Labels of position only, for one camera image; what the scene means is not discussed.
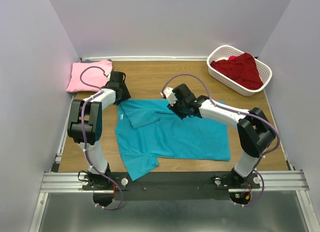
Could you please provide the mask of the teal t-shirt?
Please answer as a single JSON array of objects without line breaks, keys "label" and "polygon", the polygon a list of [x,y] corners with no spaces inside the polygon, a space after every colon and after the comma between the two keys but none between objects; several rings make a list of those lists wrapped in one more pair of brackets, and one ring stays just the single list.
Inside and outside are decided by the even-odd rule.
[{"label": "teal t-shirt", "polygon": [[133,181],[151,172],[158,158],[229,161],[227,126],[210,119],[179,119],[165,100],[119,104],[115,129],[122,161]]}]

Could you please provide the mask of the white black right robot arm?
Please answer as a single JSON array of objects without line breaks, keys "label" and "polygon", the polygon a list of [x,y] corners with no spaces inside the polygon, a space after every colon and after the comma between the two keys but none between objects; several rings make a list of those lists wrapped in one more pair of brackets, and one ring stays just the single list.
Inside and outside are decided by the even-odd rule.
[{"label": "white black right robot arm", "polygon": [[208,96],[196,97],[186,84],[166,87],[162,97],[168,100],[168,108],[180,119],[198,117],[221,122],[237,130],[242,155],[232,168],[229,179],[234,187],[243,187],[257,166],[263,152],[275,140],[277,133],[259,108],[237,109]]}]

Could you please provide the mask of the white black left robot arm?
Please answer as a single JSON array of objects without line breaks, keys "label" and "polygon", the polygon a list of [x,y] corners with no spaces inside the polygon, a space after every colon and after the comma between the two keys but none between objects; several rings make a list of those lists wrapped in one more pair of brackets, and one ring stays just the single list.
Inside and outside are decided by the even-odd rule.
[{"label": "white black left robot arm", "polygon": [[74,99],[71,103],[67,124],[67,135],[82,149],[88,163],[87,173],[82,180],[84,186],[108,190],[117,185],[112,180],[109,163],[105,159],[100,138],[103,132],[103,110],[109,105],[119,105],[131,98],[126,86],[126,74],[111,71],[107,83],[98,91],[85,98]]}]

